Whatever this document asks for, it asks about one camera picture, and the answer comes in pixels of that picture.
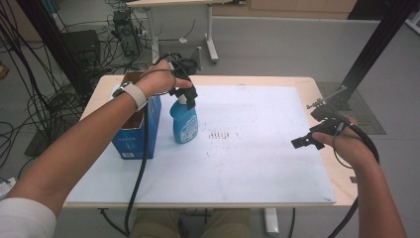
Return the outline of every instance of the electronic device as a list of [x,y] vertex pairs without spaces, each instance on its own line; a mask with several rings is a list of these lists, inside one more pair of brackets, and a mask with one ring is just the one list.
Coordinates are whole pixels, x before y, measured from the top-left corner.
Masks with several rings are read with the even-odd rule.
[[62,33],[65,45],[82,67],[100,63],[101,44],[94,30]]
[[137,30],[131,21],[131,11],[115,11],[113,22],[115,35],[121,42],[125,57],[134,57],[140,54],[140,41],[137,37]]

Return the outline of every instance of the desk leg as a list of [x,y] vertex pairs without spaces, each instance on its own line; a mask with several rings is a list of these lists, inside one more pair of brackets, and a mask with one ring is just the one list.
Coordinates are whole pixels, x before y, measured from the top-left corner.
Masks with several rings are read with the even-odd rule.
[[206,42],[207,42],[207,48],[209,49],[209,53],[210,53],[210,58],[211,60],[216,63],[219,60],[219,57],[217,56],[216,53],[216,48],[214,47],[214,43],[213,43],[213,38],[212,38],[212,28],[213,28],[213,24],[212,24],[212,16],[213,16],[213,7],[211,4],[208,4],[208,12],[207,12],[207,34],[205,35],[206,37]]
[[275,208],[264,208],[263,218],[265,222],[265,232],[268,236],[278,236],[277,210]]
[[151,8],[144,8],[146,11],[146,16],[148,17],[149,23],[149,32],[151,33],[151,40],[152,40],[152,63],[155,63],[159,58],[158,53],[158,37],[155,35],[154,24],[153,24],[153,16]]

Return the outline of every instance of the leg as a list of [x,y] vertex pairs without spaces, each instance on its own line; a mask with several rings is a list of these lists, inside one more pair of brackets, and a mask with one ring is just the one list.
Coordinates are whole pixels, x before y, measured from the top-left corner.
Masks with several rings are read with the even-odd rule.
[[215,210],[201,238],[251,238],[249,209]]
[[179,211],[138,209],[130,238],[180,238]]

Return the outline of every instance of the cardboard box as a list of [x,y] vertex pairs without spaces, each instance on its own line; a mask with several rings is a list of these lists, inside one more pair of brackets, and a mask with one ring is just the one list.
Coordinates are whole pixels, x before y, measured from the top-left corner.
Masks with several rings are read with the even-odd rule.
[[[139,80],[140,71],[127,72],[123,82]],[[160,117],[161,102],[159,96],[149,98],[148,117],[149,117],[149,148],[148,159],[152,159],[155,153],[155,144],[158,133],[158,120]],[[115,135],[112,143],[124,160],[140,160],[143,158],[145,145],[145,108],[140,112],[135,112],[133,116],[124,124],[123,128]]]

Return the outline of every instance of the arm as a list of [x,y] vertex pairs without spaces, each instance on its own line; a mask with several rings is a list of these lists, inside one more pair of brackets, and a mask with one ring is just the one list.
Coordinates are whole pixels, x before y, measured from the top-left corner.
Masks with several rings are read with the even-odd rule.
[[[333,145],[332,136],[318,132],[312,137]],[[336,138],[336,150],[353,167],[358,179],[359,236],[407,237],[385,176],[371,151],[349,128]]]
[[[162,68],[169,69],[165,60],[149,70]],[[170,90],[174,80],[178,87],[192,86],[187,80],[174,79],[169,71],[152,72],[136,85],[149,98],[155,93]],[[81,120],[38,157],[8,197],[38,201],[58,216],[70,191],[132,116],[136,107],[134,99],[122,93]]]

